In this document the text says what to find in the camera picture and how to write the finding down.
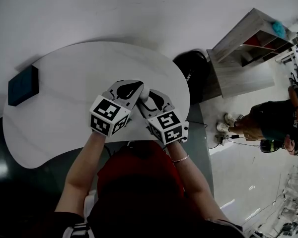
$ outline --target gray floor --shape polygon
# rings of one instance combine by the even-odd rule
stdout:
[[[188,120],[191,121],[189,136],[183,147],[205,175],[213,193],[211,162],[199,104],[190,107]],[[124,144],[126,142],[116,142],[106,146],[111,154],[114,154]],[[54,210],[63,190],[66,174],[80,150],[81,148],[63,153],[38,168],[26,169],[11,156],[4,140],[0,119],[0,220],[6,220],[0,221],[1,237],[12,235],[9,233],[12,229],[4,228],[2,223],[6,225],[9,222],[10,226],[15,226],[15,234],[27,225],[31,226],[48,211]],[[108,159],[109,153],[104,149],[98,170]],[[93,188],[96,188],[97,179],[95,175]]]

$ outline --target white desk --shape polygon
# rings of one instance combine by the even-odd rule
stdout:
[[[91,129],[88,110],[114,82],[139,79],[168,95],[183,119],[190,95],[180,69],[167,57],[141,47],[89,42],[68,46],[33,64],[39,69],[40,93],[17,107],[5,103],[3,131],[14,159],[36,168],[51,158],[83,147]],[[134,109],[127,127],[106,142],[155,140]]]

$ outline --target dark blue box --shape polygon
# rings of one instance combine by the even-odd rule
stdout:
[[[8,104],[17,106],[39,93],[39,70],[30,65],[9,81]]]

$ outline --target shoe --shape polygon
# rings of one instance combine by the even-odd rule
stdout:
[[[232,117],[231,114],[226,113],[224,116],[224,120],[228,126],[234,127],[234,123],[236,122],[236,120]]]
[[[225,124],[225,123],[223,123],[223,122],[219,122],[219,123],[217,124],[217,130],[218,130],[219,132],[229,133],[228,128],[229,128],[228,125]]]

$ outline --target teal object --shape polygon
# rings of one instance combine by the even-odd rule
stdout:
[[[281,37],[281,38],[284,38],[286,37],[286,31],[285,31],[285,28],[283,26],[283,24],[280,22],[280,21],[276,21],[274,24],[273,24],[273,29],[275,31],[275,33]]]

